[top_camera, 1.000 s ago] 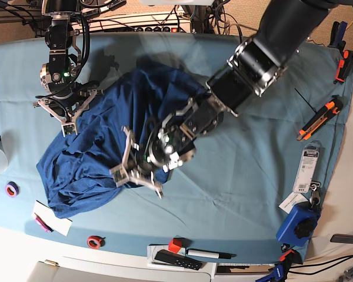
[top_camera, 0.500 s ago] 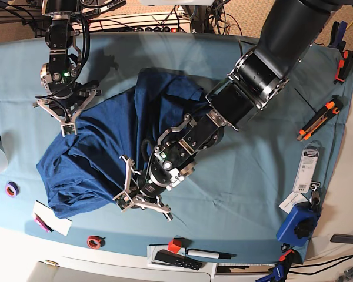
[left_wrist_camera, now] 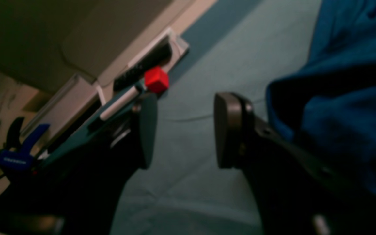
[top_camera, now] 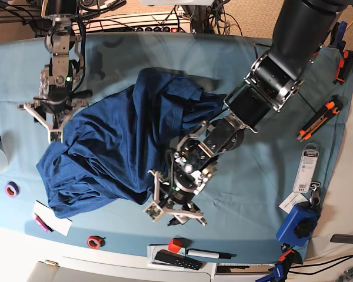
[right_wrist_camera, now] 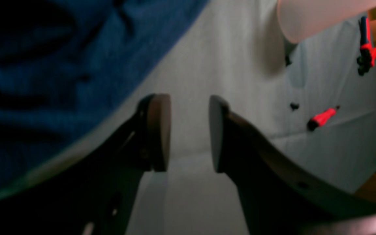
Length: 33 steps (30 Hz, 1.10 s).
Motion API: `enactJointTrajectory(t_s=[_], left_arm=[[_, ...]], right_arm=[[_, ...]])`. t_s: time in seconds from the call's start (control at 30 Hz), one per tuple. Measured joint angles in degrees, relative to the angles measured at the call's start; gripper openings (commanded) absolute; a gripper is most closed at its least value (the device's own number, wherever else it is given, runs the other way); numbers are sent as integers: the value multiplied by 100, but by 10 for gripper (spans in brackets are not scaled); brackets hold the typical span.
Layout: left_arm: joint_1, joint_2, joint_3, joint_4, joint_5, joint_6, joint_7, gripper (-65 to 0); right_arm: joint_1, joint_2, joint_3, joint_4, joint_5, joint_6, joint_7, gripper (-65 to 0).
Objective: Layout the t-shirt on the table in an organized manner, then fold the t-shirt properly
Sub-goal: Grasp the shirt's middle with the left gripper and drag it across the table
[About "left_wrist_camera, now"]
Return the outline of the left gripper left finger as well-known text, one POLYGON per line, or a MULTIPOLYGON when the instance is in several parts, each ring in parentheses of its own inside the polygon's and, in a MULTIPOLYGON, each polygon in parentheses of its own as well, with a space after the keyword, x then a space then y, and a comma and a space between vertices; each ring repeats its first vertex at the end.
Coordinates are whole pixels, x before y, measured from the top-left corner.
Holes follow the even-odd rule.
POLYGON ((70 137, 83 143, 15 174, 0 195, 0 233, 108 235, 125 184, 152 162, 157 117, 157 96, 139 95, 97 130, 70 137))

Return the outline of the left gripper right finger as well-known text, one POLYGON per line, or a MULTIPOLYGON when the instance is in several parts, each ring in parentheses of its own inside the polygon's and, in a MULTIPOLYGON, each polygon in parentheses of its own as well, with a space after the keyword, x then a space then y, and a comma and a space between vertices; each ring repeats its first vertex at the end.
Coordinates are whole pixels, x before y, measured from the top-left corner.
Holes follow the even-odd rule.
POLYGON ((266 235, 376 235, 376 196, 284 140, 232 92, 214 97, 219 168, 242 170, 266 235))

